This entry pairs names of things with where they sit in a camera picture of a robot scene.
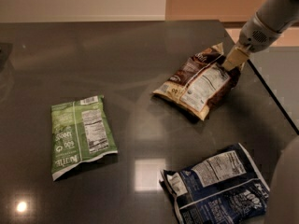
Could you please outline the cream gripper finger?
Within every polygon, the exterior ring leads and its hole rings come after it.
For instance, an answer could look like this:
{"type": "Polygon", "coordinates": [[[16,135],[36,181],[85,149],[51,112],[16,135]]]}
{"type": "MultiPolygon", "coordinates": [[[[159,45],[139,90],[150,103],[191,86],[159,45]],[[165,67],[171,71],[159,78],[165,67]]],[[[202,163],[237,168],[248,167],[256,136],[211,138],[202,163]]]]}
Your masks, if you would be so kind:
{"type": "Polygon", "coordinates": [[[222,67],[226,71],[232,71],[235,68],[241,71],[243,69],[245,62],[248,59],[249,59],[249,52],[244,47],[233,46],[233,48],[225,58],[222,67]]]}

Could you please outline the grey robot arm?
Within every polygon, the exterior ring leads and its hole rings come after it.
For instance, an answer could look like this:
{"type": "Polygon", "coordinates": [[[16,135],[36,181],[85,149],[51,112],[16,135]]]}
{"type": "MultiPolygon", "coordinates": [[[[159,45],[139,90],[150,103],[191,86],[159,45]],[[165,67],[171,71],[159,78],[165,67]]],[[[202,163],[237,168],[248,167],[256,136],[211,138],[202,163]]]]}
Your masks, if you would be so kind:
{"type": "MultiPolygon", "coordinates": [[[[267,0],[244,24],[223,67],[231,71],[267,49],[299,18],[299,0],[267,0]]],[[[282,151],[270,185],[263,224],[299,224],[299,137],[282,151]]]]}

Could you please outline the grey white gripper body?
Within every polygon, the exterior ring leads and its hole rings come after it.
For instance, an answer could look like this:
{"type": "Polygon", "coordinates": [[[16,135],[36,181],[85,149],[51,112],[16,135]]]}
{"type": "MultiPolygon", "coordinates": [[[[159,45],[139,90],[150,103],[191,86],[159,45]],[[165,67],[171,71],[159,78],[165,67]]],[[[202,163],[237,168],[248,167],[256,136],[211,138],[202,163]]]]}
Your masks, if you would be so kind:
{"type": "Polygon", "coordinates": [[[236,45],[246,53],[256,53],[270,47],[280,36],[255,13],[242,27],[236,45]]]}

